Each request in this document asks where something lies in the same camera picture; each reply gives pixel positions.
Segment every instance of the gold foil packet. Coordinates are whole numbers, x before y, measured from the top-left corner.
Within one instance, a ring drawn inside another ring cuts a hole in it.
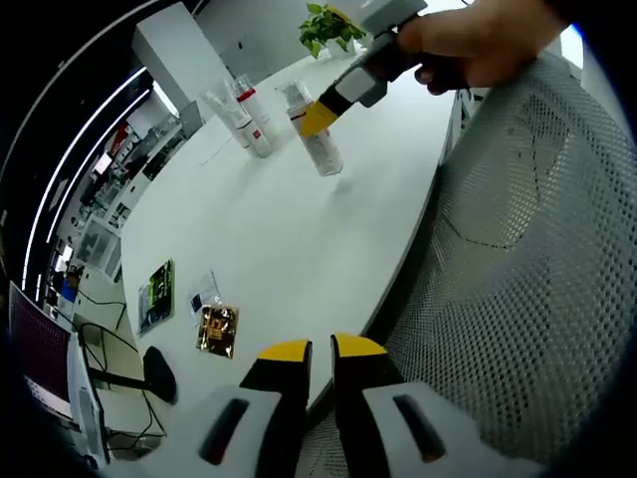
[[[238,321],[239,309],[235,307],[203,306],[197,349],[231,359]]]

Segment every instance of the white table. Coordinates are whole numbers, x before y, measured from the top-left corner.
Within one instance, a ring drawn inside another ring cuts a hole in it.
[[[293,78],[317,96],[351,60],[307,58],[259,85],[281,144],[250,157],[217,120],[203,126],[150,184],[122,230],[128,316],[138,330],[139,287],[167,259],[174,317],[137,337],[158,347],[191,408],[238,384],[271,344],[314,342],[310,401],[331,378],[329,336],[360,334],[402,264],[443,152],[453,94],[430,96],[411,73],[370,110],[354,106],[331,128],[342,173],[320,177],[274,87]],[[224,303],[240,308],[234,358],[195,348],[187,295],[212,269]]]

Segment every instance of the potted plant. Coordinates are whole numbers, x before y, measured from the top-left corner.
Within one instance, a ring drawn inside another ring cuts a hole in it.
[[[299,29],[299,40],[317,58],[326,46],[334,58],[353,55],[353,40],[360,40],[365,33],[351,24],[337,9],[316,3],[308,4],[310,16]]]

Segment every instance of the gray mesh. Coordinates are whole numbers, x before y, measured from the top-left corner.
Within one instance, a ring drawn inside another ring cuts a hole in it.
[[[615,373],[635,317],[637,161],[552,59],[491,92],[445,162],[433,236],[386,344],[483,439],[548,463]],[[346,475],[330,415],[299,475]]]

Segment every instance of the hand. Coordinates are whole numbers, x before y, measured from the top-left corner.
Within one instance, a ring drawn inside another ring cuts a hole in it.
[[[398,45],[454,57],[470,87],[491,87],[514,78],[565,27],[545,0],[476,0],[414,19],[398,33]],[[423,67],[416,80],[433,95],[446,92],[435,71]]]

